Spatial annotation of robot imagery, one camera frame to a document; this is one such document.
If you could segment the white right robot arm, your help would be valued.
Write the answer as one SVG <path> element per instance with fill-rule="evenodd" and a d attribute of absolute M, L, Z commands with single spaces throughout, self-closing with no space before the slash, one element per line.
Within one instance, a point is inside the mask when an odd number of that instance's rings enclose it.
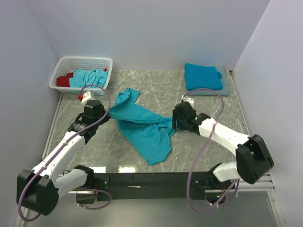
<path fill-rule="evenodd" d="M 254 184 L 273 166 L 274 161 L 263 138 L 236 132 L 207 114 L 197 114 L 188 101 L 182 101 L 173 109 L 172 128 L 194 132 L 229 150 L 236 160 L 219 163 L 208 171 L 208 184 L 218 189 L 228 180 L 242 179 Z"/>

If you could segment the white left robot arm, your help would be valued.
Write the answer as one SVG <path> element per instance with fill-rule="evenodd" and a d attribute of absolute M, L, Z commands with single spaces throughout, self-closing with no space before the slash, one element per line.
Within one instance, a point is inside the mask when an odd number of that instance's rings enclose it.
<path fill-rule="evenodd" d="M 18 214 L 22 220 L 30 222 L 34 218 L 26 218 L 23 208 L 36 212 L 39 216 L 49 215 L 58 201 L 77 188 L 98 193 L 93 169 L 78 165 L 64 176 L 69 160 L 83 148 L 96 134 L 99 125 L 110 119 L 108 111 L 99 100 L 92 99 L 84 104 L 80 113 L 55 149 L 31 170 L 22 170 L 17 177 Z"/>

